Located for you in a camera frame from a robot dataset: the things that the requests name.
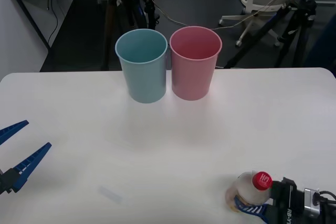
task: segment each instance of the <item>dark floor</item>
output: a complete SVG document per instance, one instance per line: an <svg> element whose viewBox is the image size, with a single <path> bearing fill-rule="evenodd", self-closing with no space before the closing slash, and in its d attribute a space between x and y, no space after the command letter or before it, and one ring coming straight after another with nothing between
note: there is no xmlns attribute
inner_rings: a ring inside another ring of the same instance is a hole
<svg viewBox="0 0 336 224"><path fill-rule="evenodd" d="M173 19L188 25L198 25L209 28L217 27L222 15L239 15L243 9L239 0L155 0ZM104 7L97 6L97 0L74 0L66 20L53 44L54 68L51 67L52 58L49 55L41 71L99 71L103 55L103 25ZM311 30L307 51L320 35L323 27L335 13L336 7L318 7L317 17ZM281 34L288 21L278 25L274 30ZM124 31L128 30L123 22ZM180 26L168 21L161 15L156 29L167 39ZM224 66L239 49L235 41L242 33L243 26L230 29L216 30L223 40L223 49L219 55L217 65ZM266 36L262 41L241 60L240 68L268 68L272 67L279 49L273 47L274 40ZM290 67L295 44L284 59L282 67ZM110 70L120 70L115 54L110 57Z"/></svg>

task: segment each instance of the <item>tripod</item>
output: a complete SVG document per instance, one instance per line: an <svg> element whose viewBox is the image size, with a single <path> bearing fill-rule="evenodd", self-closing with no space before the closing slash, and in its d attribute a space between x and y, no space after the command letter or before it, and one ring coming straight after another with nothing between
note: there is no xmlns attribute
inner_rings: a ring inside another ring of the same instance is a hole
<svg viewBox="0 0 336 224"><path fill-rule="evenodd" d="M147 28L147 19L145 13L143 12L140 0L108 0L106 13L105 13L105 28L104 28L104 46L103 46L103 62L101 65L101 71L109 70L109 58L112 46L112 34L113 34L113 23L114 21L118 25L119 32L123 34L123 29L120 23L120 17L118 13L118 6L120 3L124 4L128 23L131 27L135 27L137 24L138 28ZM145 0L145 11L148 13L149 28L155 29L158 18L155 18L155 6L150 1L150 3Z"/></svg>
<svg viewBox="0 0 336 224"><path fill-rule="evenodd" d="M268 33L280 20L282 20L293 8L297 10L292 15L289 24L281 37L278 37L279 42L283 43L279 57L276 61L275 67L278 68L285 55L289 51L289 47L292 44L296 34L299 32L299 38L297 47L294 54L294 59L292 62L293 67L300 67L303 61L304 52L307 45L309 30L313 25L315 15L316 15L316 2L315 0L291 0L289 3L284 4L276 13L275 16L271 18L249 41L246 42L245 46L231 59L228 61L224 69L229 69L234 67L246 53L248 53L258 41L263 38L265 34Z"/></svg>

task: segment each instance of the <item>red object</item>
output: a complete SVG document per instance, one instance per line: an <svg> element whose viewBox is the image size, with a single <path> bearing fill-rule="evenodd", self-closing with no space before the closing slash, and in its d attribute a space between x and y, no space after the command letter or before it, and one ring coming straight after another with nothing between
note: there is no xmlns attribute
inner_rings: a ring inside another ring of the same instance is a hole
<svg viewBox="0 0 336 224"><path fill-rule="evenodd" d="M184 100L201 99L209 91L221 38L205 27L188 26L172 35L170 46L174 93Z"/></svg>
<svg viewBox="0 0 336 224"><path fill-rule="evenodd" d="M253 185L260 191L265 191L272 186L273 180L268 173L258 172L252 178Z"/></svg>

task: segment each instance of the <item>cable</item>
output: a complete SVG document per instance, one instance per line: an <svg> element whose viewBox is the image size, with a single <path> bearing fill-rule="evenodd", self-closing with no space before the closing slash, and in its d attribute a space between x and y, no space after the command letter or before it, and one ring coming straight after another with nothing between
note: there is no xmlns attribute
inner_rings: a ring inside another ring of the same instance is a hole
<svg viewBox="0 0 336 224"><path fill-rule="evenodd" d="M61 10L61 12L63 14L63 18L65 18L65 14L64 14L63 9L62 9L61 5L59 4L58 0L56 0L56 3L58 5L58 8Z"/></svg>
<svg viewBox="0 0 336 224"><path fill-rule="evenodd" d="M53 14L54 14L54 16L55 16L55 18L56 18L56 27L55 27L54 31L52 31L52 33L51 33L50 36L49 36L48 44L49 44L49 41L50 41L52 35L55 33L55 31L56 31L56 29L57 29L57 27L58 27L58 18L57 18L57 16L56 16L55 11L54 11L53 0L50 0L50 3L51 3L51 10L52 10L52 12L53 12Z"/></svg>
<svg viewBox="0 0 336 224"><path fill-rule="evenodd" d="M266 6L263 6L262 8L260 8L259 10L257 10L255 13L253 13L253 14L247 16L246 18L244 18L243 20L239 21L238 23L236 23L236 24L234 24L234 25L232 25L232 26L212 28L211 30L219 30L219 29L233 28L233 27L235 27L235 26L241 24L242 22L248 20L249 18L251 18L251 17L257 15L259 12L262 12L262 11L265 12L267 9L270 8L270 4L272 4L274 1L275 1L275 0L271 0L270 2L267 3ZM159 11L163 14L163 16L164 16L165 18L167 18L169 21L171 21L171 22L173 22L173 23L175 23L175 24L177 24L177 25L179 25L179 26L189 26L189 25L187 25L187 24L185 24L185 23L182 23L182 22L178 22L178 21L173 20L173 19L172 19L172 18L171 18L165 11L163 11L163 10L158 6L158 4L157 4L154 0L152 0L152 2L153 2L154 5L159 9Z"/></svg>
<svg viewBox="0 0 336 224"><path fill-rule="evenodd" d="M320 195L322 195L322 194L328 194L328 195L330 195L331 197L333 197L336 200L336 195L333 194L333 193L331 193L331 192L329 192L329 191L320 191Z"/></svg>
<svg viewBox="0 0 336 224"><path fill-rule="evenodd" d="M321 196L322 194L328 194L330 196L332 196L335 200L329 200L323 196ZM315 193L313 195L313 201L316 203L320 203L320 204L335 204L336 205L336 195L329 192L329 191L320 191L320 193Z"/></svg>

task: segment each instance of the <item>white wall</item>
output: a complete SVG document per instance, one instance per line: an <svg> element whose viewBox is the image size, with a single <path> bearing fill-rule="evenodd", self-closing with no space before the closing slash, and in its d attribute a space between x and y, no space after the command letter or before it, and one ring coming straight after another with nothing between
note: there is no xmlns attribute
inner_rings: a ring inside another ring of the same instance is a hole
<svg viewBox="0 0 336 224"><path fill-rule="evenodd" d="M47 10L47 0L23 1L45 38L48 38L56 22L51 10ZM64 12L67 12L72 0L59 2ZM59 30L64 18L56 1L53 7L59 18ZM0 80L9 73L39 72L47 54L46 47L16 1L0 0Z"/></svg>

